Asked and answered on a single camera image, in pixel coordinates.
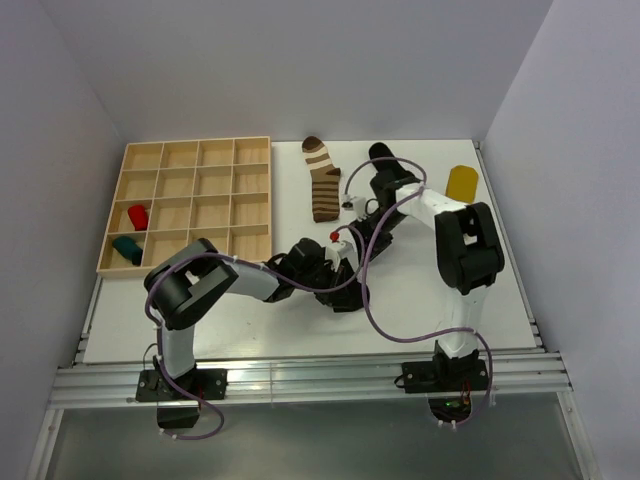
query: gray floor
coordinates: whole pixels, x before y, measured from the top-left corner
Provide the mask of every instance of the gray floor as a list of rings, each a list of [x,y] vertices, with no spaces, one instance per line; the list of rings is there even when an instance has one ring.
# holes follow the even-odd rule
[[[438,429],[424,399],[233,407],[197,442],[160,437],[153,409],[68,411],[47,478],[579,478],[555,395],[497,401],[458,432]]]

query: gray wall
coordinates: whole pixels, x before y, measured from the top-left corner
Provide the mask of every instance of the gray wall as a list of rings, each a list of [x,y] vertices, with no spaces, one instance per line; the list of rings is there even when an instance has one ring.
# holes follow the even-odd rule
[[[42,0],[128,140],[484,138],[551,0]]]
[[[16,479],[78,342],[121,149],[39,3],[0,1],[0,65],[0,477]]]
[[[640,4],[556,0],[485,159],[606,478],[640,471]]]

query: white table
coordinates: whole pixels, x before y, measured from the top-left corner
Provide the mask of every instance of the white table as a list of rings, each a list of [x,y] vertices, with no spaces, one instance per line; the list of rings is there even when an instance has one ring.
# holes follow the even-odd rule
[[[473,144],[469,140],[388,141],[395,155],[424,166],[428,186],[444,193],[449,171],[468,165],[480,174],[476,201],[492,205]],[[346,178],[368,159],[373,142],[326,142],[335,166]],[[311,176],[301,153],[301,142],[274,142],[273,246],[288,251],[301,237],[321,244],[337,225],[353,220],[342,212],[334,223],[315,224],[311,216]],[[365,167],[352,183],[355,194],[373,196]],[[436,268],[434,235],[413,219],[393,232],[393,245],[369,270],[373,314],[392,335],[413,337],[434,331],[444,311],[445,290]],[[529,318],[510,259],[498,275],[485,302],[481,333],[493,349],[535,348]],[[146,291],[139,279],[104,280],[93,313],[86,363],[139,362],[154,342],[152,323],[143,312]],[[256,359],[333,355],[429,352],[434,341],[396,344],[380,337],[362,310],[334,314],[313,295],[295,292],[288,300],[264,304],[225,295],[196,327],[198,359]]]

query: brown striped sock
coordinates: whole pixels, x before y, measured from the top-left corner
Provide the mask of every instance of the brown striped sock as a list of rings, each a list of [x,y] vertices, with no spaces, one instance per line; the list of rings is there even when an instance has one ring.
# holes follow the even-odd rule
[[[302,153],[311,171],[313,221],[336,220],[340,216],[340,169],[333,166],[327,147],[316,137],[305,138]]]

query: wooden compartment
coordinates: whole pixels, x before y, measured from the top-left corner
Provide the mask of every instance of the wooden compartment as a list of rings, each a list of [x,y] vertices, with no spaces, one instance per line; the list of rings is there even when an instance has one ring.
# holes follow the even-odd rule
[[[194,197],[190,228],[226,227],[229,225],[229,197],[215,195]]]
[[[149,230],[179,230],[189,226],[191,199],[159,198],[153,201]]]
[[[231,167],[196,169],[194,195],[222,195],[231,191]]]
[[[267,225],[270,223],[268,193],[231,196],[231,225]]]
[[[190,197],[193,194],[195,168],[160,170],[156,198]]]
[[[164,144],[161,168],[195,167],[198,142],[171,142]]]
[[[189,243],[195,242],[199,238],[209,240],[220,253],[227,253],[229,243],[229,228],[195,228],[189,230]]]
[[[269,163],[271,142],[269,137],[238,138],[234,148],[235,164]]]
[[[133,223],[129,218],[127,210],[134,205],[142,205],[147,211],[147,215],[151,214],[151,200],[121,200],[113,204],[111,217],[109,218],[108,233],[128,233],[135,232]]]
[[[198,166],[211,167],[233,163],[233,140],[204,140],[198,150]]]
[[[187,230],[149,232],[142,257],[142,266],[160,265],[187,246]]]
[[[153,170],[160,167],[161,143],[139,143],[127,147],[124,170]]]
[[[231,227],[229,255],[250,262],[269,260],[271,257],[271,235],[268,225]]]
[[[233,193],[268,193],[269,165],[249,164],[233,167]]]
[[[122,233],[107,234],[104,241],[102,255],[100,256],[100,263],[98,264],[98,273],[108,274],[108,272],[111,270],[124,269],[138,274],[137,270],[140,267],[132,264],[129,260],[120,255],[115,248],[113,248],[112,242],[122,235]],[[136,244],[144,250],[144,241],[145,237],[147,236],[146,232],[127,233],[125,236],[133,238]]]
[[[153,189],[156,185],[154,170],[149,171],[126,171],[122,172],[116,200],[140,200],[153,198]]]
[[[135,232],[127,209],[141,204],[148,232]],[[113,249],[119,235],[143,248],[136,267]],[[222,138],[129,144],[98,261],[103,277],[143,277],[208,238],[225,253],[271,256],[271,140]]]

